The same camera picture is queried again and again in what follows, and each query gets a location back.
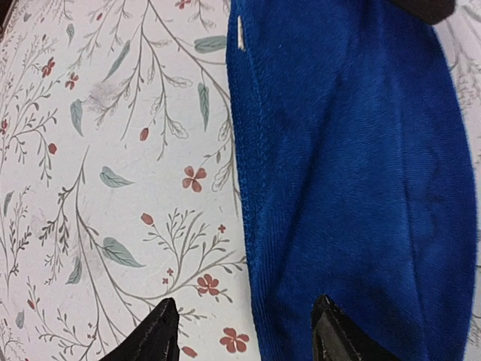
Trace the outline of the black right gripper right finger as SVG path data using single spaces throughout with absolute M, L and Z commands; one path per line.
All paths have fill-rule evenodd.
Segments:
M 395 355 L 370 338 L 327 295 L 311 314 L 314 361 L 394 361 Z

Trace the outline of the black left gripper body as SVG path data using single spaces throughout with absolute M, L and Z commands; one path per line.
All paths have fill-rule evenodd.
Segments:
M 454 14 L 456 0 L 390 0 L 392 4 L 428 25 L 437 25 Z

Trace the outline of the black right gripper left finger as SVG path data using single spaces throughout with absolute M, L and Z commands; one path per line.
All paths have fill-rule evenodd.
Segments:
M 179 313 L 174 299 L 163 299 L 101 361 L 178 361 L 178 326 Z

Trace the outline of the blue towel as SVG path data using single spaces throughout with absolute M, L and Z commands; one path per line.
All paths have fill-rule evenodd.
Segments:
M 232 2 L 226 63 L 263 360 L 313 360 L 322 295 L 396 360 L 463 359 L 476 190 L 434 26 L 390 1 Z

